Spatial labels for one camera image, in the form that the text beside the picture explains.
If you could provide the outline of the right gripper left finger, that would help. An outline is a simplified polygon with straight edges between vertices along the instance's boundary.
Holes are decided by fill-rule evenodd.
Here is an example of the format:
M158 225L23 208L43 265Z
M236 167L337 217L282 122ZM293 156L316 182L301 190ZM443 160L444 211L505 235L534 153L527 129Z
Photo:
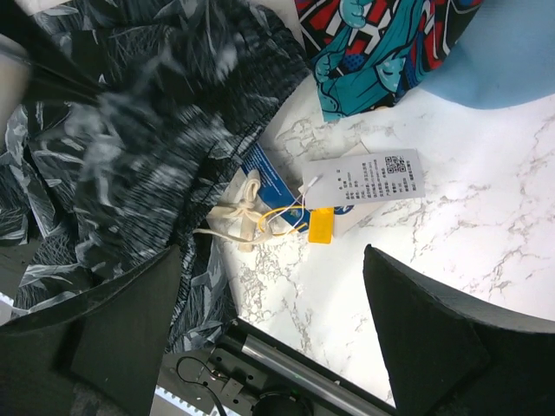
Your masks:
M180 285L171 247L1 327L3 415L147 415Z

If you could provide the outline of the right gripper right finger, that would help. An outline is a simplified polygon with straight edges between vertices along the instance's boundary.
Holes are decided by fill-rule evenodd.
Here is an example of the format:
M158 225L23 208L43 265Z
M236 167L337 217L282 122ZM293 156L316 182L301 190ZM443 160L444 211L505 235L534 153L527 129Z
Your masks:
M552 415L554 323L367 246L363 279L400 415Z

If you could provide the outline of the dark leaf-print shorts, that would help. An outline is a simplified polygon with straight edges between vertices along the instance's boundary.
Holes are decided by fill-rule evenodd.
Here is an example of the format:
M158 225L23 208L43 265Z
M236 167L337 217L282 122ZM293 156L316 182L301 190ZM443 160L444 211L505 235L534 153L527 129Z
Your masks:
M309 68L270 9L247 1L71 1L1 32L31 74L1 149L1 240L42 237L15 316L180 248L167 351L212 346L236 316L222 257L200 232Z

